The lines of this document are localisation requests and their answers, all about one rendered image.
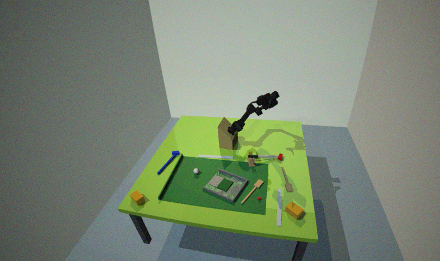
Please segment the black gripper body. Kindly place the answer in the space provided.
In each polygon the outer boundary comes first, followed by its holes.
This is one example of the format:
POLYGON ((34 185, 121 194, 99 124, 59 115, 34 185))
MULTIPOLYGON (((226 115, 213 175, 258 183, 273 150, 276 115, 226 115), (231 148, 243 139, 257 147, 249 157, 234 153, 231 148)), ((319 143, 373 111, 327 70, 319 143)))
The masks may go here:
MULTIPOLYGON (((273 102, 276 104, 276 105, 278 105, 278 101, 275 99, 275 97, 272 97, 271 99, 269 99, 269 100, 273 100, 273 102)), ((268 109, 268 105, 269 105, 269 101, 268 99, 266 99, 266 102, 263 102, 261 105, 261 107, 259 107, 259 109, 262 111, 262 109, 268 109)), ((258 108, 258 107, 256 107, 256 108, 258 108)), ((254 109, 254 111, 256 112, 256 114, 259 116, 259 114, 258 114, 258 112, 256 111, 256 108, 254 109)))

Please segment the dark green mat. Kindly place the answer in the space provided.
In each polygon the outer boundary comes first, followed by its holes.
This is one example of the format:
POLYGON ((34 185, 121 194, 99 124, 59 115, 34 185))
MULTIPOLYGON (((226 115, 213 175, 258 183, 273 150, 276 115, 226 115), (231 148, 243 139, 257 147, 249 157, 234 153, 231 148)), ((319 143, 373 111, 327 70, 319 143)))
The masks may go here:
POLYGON ((267 181, 266 163, 255 163, 255 167, 249 167, 248 162, 183 156, 160 200, 265 215, 267 181), (199 172, 194 173, 194 169, 198 169, 199 172), (208 182, 217 172, 222 177, 218 169, 248 179, 234 203, 202 188, 209 185, 209 189, 213 190, 213 186, 208 182), (264 183, 241 204, 259 179, 264 183), (261 200, 258 200, 258 197, 261 197, 261 200))

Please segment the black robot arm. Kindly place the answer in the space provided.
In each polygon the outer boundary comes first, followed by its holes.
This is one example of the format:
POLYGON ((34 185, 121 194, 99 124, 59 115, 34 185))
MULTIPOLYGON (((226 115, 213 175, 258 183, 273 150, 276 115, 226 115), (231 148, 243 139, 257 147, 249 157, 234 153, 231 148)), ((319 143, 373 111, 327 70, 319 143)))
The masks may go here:
POLYGON ((277 91, 274 91, 273 93, 267 93, 265 95, 262 96, 258 96, 256 101, 251 102, 248 106, 247 106, 247 111, 244 113, 244 115, 241 117, 241 119, 239 119, 238 121, 234 121, 232 123, 231 127, 228 127, 228 132, 230 134, 234 134, 236 131, 242 131, 244 125, 245 125, 245 121, 246 119, 249 117, 250 114, 254 113, 254 109, 256 108, 252 103, 257 103, 259 106, 263 103, 266 102, 266 99, 271 99, 272 97, 275 97, 275 99, 277 99, 279 97, 279 94, 277 93, 277 91))

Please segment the red golf putter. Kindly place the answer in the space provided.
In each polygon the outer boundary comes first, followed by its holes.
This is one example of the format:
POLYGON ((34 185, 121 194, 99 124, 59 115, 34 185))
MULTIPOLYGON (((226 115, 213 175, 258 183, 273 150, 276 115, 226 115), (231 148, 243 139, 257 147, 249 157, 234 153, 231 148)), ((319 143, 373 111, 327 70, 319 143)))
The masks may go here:
POLYGON ((275 155, 275 156, 253 156, 253 155, 248 155, 248 158, 271 158, 271 157, 278 157, 278 160, 281 161, 282 158, 282 153, 280 153, 279 155, 275 155))

